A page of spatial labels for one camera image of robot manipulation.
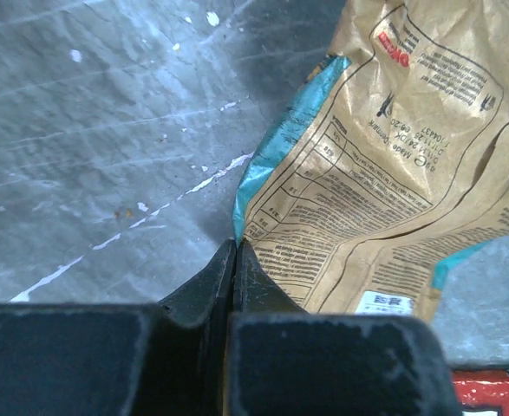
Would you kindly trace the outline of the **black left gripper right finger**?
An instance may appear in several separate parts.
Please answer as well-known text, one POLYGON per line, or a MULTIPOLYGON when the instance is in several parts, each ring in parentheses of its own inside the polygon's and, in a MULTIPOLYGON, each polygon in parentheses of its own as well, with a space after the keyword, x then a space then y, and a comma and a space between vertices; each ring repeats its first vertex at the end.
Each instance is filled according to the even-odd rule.
POLYGON ((405 315, 314 315, 237 253, 226 355, 230 415, 458 415, 439 341, 405 315))

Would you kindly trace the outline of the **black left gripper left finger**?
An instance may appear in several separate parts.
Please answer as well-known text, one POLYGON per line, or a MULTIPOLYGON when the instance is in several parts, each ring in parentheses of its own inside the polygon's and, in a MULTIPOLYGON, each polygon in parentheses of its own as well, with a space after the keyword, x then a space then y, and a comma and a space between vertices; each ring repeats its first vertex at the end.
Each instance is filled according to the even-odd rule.
POLYGON ((159 302, 0 303, 0 415, 212 415, 236 244, 159 302))

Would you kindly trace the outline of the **tan paper chips bag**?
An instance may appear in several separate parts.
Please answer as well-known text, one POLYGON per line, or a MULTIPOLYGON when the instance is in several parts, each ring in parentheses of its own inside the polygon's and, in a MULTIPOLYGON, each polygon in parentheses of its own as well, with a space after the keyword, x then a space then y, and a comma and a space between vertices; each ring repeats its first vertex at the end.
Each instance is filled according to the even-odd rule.
POLYGON ((347 2, 233 227, 294 309, 430 320, 509 235, 509 1, 347 2))

